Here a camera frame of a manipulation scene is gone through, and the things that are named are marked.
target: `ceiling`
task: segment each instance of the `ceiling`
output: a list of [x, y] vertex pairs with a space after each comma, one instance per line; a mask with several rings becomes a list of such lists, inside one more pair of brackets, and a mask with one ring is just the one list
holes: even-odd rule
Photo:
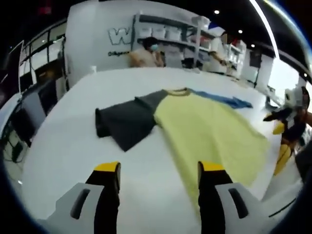
[[[296, 35], [293, 34], [280, 16], [265, 4], [264, 1], [257, 1], [269, 21], [278, 48], [307, 67], [304, 52], [301, 49]], [[2, 1], [2, 4], [5, 5], [0, 7], [0, 22], [2, 22], [0, 27], [1, 31], [5, 32], [6, 37], [3, 38], [4, 43], [1, 44], [1, 57], [8, 52], [9, 46], [16, 44], [21, 39], [31, 39], [53, 22], [65, 18], [68, 15], [70, 6], [78, 2], [82, 2], [82, 0]], [[205, 3], [200, 0], [163, 0], [159, 2], [166, 4], [172, 2], [171, 5], [206, 16], [231, 34], [242, 38], [247, 44], [260, 41], [271, 45], [267, 30], [249, 0], [209, 0], [205, 1]], [[46, 4], [52, 6], [52, 14], [39, 16], [38, 7], [45, 6]], [[308, 9], [311, 9], [312, 3], [306, 0], [296, 0], [295, 3], [294, 1], [286, 0], [283, 7], [287, 9], [290, 15], [295, 18], [296, 22], [301, 25], [303, 31], [311, 28], [312, 22], [310, 22], [307, 17], [310, 15]], [[215, 9], [220, 11], [219, 15], [214, 14]], [[243, 30], [243, 34], [238, 34], [239, 29]], [[312, 32], [307, 30], [304, 34], [307, 35], [308, 39], [312, 39]]]

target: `window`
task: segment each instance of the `window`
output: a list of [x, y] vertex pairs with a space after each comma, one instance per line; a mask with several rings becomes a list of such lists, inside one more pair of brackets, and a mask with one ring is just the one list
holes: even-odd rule
[[30, 72], [29, 59], [25, 61], [24, 74], [26, 74], [27, 72]]
[[26, 46], [20, 54], [20, 62], [22, 62], [27, 56], [29, 56], [29, 46]]
[[21, 66], [19, 66], [19, 77], [25, 74], [25, 63], [26, 62], [23, 62]]
[[47, 48], [41, 50], [40, 52], [32, 55], [31, 57], [31, 67], [36, 70], [43, 65], [48, 63], [48, 51]]
[[299, 73], [287, 63], [273, 60], [269, 86], [275, 89], [275, 95], [284, 102], [285, 89], [294, 89], [299, 82]]
[[54, 41], [49, 47], [49, 61], [54, 61], [58, 58], [58, 53], [61, 51], [63, 39]]
[[65, 34], [66, 23], [63, 23], [55, 28], [52, 28], [50, 31], [50, 40], [57, 40], [59, 36]]
[[48, 32], [31, 43], [31, 53], [48, 42]]

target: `desk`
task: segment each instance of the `desk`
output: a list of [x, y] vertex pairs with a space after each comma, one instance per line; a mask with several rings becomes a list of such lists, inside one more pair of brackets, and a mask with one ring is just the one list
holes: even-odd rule
[[14, 94], [0, 109], [0, 138], [2, 137], [3, 130], [21, 99], [21, 94]]
[[95, 108], [106, 108], [160, 89], [189, 87], [247, 100], [253, 109], [237, 110], [271, 142], [265, 168], [250, 191], [261, 199], [272, 178], [281, 136], [263, 122], [265, 96], [228, 77], [173, 68], [132, 68], [99, 72], [80, 80], [53, 108], [28, 151], [23, 171], [23, 197], [34, 218], [47, 218], [55, 202], [77, 182], [85, 182], [100, 163], [121, 162], [117, 231], [137, 233], [200, 233], [200, 221], [176, 170], [168, 146], [155, 127], [128, 152], [111, 137], [99, 139]]

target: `white box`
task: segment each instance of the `white box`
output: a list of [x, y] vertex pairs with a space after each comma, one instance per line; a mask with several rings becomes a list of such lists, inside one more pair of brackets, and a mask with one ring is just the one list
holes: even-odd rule
[[169, 40], [181, 40], [181, 31], [176, 28], [169, 28], [167, 33]]
[[152, 35], [151, 27], [142, 27], [139, 32], [140, 38], [148, 38]]
[[166, 28], [153, 28], [152, 36], [157, 39], [165, 39], [166, 36]]

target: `white shelf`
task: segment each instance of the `white shelf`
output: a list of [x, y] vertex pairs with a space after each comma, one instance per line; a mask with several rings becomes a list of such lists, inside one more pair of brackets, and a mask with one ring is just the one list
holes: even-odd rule
[[[197, 29], [197, 25], [192, 24], [191, 22], [164, 18], [160, 16], [144, 15], [144, 14], [140, 14], [139, 22], [158, 23], [158, 24], [164, 24], [164, 25], [177, 27], [177, 28], [191, 27], [191, 28]], [[210, 39], [215, 38], [214, 35], [212, 35], [211, 33], [208, 33], [206, 30], [203, 30], [203, 29], [201, 29], [201, 35]]]
[[236, 51], [237, 53], [242, 53], [242, 51], [240, 50], [240, 49], [238, 49], [236, 46], [234, 46], [234, 45], [230, 45], [230, 48], [232, 49], [232, 50], [234, 50], [234, 51]]
[[[144, 38], [138, 38], [137, 41], [140, 42], [142, 41]], [[191, 48], [195, 48], [196, 45], [192, 42], [187, 42], [187, 41], [181, 41], [181, 40], [171, 40], [171, 39], [165, 39], [165, 38], [157, 38], [157, 40], [161, 43], [168, 43], [168, 44], [177, 44], [177, 45], [182, 45], [182, 46], [186, 46], [186, 47], [191, 47]], [[210, 52], [209, 49], [205, 48], [205, 47], [200, 47], [199, 50], [201, 51], [205, 51], [205, 52]]]

